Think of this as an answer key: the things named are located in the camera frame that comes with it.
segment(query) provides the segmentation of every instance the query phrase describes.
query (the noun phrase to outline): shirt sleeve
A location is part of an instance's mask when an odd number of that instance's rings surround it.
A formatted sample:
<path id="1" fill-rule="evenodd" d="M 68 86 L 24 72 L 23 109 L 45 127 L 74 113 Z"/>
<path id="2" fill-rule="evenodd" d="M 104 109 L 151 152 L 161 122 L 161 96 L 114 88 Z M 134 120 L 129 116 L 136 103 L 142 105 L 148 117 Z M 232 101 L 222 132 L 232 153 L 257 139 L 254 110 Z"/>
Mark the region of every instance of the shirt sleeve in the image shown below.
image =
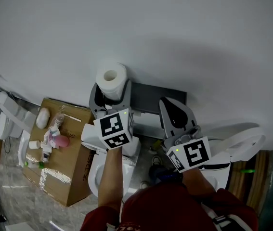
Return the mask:
<path id="1" fill-rule="evenodd" d="M 253 208 L 242 203 L 225 189 L 218 189 L 210 199 L 204 201 L 204 204 L 214 210 L 218 216 L 236 215 L 253 231 L 258 230 L 258 218 Z"/>
<path id="2" fill-rule="evenodd" d="M 106 224 L 119 225 L 119 213 L 111 207 L 101 206 L 89 212 L 80 231 L 105 231 Z"/>

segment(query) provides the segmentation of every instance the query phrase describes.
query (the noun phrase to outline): gray floor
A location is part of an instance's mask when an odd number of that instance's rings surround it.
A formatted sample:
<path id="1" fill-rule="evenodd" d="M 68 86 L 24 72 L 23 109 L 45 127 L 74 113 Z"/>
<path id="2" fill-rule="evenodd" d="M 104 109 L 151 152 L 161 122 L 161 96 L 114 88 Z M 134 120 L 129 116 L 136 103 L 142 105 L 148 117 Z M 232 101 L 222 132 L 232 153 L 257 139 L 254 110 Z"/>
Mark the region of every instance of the gray floor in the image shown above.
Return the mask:
<path id="1" fill-rule="evenodd" d="M 78 231 L 87 213 L 97 207 L 97 198 L 92 194 L 86 199 L 64 207 L 50 198 L 22 173 L 18 166 L 18 145 L 20 139 L 3 143 L 0 159 L 0 203 L 8 224 L 26 221 L 34 230 Z M 142 180 L 149 180 L 148 170 L 152 154 L 148 152 L 154 139 L 141 138 L 142 148 L 138 163 L 132 176 L 131 186 L 138 187 Z"/>

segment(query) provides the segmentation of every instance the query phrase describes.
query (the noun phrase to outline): pink object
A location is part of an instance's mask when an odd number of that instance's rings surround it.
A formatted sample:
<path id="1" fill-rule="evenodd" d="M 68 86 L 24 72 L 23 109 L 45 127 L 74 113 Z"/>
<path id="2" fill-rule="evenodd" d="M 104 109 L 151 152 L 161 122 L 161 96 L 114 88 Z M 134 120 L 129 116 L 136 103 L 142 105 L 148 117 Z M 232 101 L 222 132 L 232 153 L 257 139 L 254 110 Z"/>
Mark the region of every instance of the pink object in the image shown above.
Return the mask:
<path id="1" fill-rule="evenodd" d="M 69 138 L 64 135 L 54 136 L 52 137 L 52 141 L 60 147 L 67 147 L 69 145 Z"/>

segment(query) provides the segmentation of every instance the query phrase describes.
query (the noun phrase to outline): white toilet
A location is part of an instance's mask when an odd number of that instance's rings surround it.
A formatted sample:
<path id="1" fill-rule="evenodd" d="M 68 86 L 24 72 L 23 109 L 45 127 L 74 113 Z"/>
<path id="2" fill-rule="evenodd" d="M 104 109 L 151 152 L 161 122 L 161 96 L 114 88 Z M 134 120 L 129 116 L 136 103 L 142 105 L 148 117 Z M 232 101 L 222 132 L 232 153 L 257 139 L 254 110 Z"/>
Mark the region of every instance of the white toilet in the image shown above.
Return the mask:
<path id="1" fill-rule="evenodd" d="M 85 124 L 81 139 L 84 146 L 86 146 L 88 149 L 96 151 L 96 154 L 93 156 L 93 161 L 88 176 L 88 184 L 92 193 L 95 196 L 98 196 L 98 189 L 107 155 L 106 147 L 100 141 L 98 135 L 96 134 L 94 125 Z M 140 150 L 140 140 L 139 138 L 134 136 L 132 142 L 122 146 L 122 173 L 124 195 L 128 192 L 130 181 L 137 163 Z"/>
<path id="2" fill-rule="evenodd" d="M 5 140 L 8 136 L 19 138 L 22 131 L 30 133 L 36 116 L 19 106 L 7 93 L 0 93 L 0 140 Z"/>

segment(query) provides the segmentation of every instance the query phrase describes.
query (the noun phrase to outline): person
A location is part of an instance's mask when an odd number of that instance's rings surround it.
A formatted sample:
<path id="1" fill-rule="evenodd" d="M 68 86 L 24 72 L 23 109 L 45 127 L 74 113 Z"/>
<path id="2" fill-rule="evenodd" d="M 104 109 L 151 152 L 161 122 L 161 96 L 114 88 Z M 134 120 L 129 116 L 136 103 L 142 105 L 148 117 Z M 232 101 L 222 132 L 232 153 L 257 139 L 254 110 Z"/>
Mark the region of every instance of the person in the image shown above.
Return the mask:
<path id="1" fill-rule="evenodd" d="M 227 190 L 215 191 L 198 168 L 183 172 L 182 182 L 163 181 L 138 190 L 124 203 L 119 222 L 122 195 L 122 148 L 117 148 L 107 153 L 98 207 L 86 215 L 81 231 L 258 229 L 254 210 Z"/>

